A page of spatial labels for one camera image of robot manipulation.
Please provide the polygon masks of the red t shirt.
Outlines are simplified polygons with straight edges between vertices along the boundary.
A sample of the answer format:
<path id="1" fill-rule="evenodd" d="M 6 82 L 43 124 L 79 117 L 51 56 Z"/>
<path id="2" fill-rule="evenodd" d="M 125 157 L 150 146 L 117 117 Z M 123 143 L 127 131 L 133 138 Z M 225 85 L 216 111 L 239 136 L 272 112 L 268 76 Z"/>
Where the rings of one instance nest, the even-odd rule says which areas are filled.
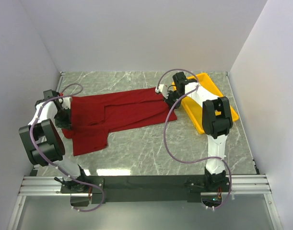
<path id="1" fill-rule="evenodd" d="M 71 129 L 62 132 L 72 140 L 74 156 L 104 149 L 109 133 L 177 119 L 154 88 L 74 96 L 70 110 Z"/>

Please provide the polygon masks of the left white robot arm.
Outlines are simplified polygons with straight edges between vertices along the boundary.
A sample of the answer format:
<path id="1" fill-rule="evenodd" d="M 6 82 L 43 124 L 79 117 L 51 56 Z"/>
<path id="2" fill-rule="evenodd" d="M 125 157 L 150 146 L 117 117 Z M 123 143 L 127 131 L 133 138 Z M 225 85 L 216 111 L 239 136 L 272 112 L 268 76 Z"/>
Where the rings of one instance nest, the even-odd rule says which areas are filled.
<path id="1" fill-rule="evenodd" d="M 55 180 L 73 193 L 88 190 L 89 181 L 83 169 L 65 157 L 64 144 L 57 127 L 71 129 L 71 97 L 61 98 L 54 90 L 43 92 L 44 98 L 35 104 L 35 115 L 31 122 L 19 128 L 19 135 L 33 165 L 52 166 L 62 174 Z"/>

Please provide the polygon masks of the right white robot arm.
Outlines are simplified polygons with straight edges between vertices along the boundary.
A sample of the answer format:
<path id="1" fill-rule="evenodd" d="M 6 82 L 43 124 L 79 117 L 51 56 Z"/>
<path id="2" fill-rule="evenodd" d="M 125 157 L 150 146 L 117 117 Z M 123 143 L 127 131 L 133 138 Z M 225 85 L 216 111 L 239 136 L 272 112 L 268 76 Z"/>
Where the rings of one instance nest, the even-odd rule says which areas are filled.
<path id="1" fill-rule="evenodd" d="M 226 177 L 226 170 L 229 167 L 224 160 L 227 137 L 233 126 L 230 103 L 227 97 L 220 97 L 206 90 L 197 76 L 188 79 L 185 76 L 186 72 L 184 69 L 176 70 L 172 77 L 174 91 L 161 83 L 157 84 L 155 91 L 163 95 L 170 108 L 167 120 L 186 97 L 202 108 L 201 126 L 208 139 L 208 156 L 204 158 L 206 166 L 203 182 L 197 187 L 205 191 L 217 191 L 218 188 L 231 184 L 231 179 Z"/>

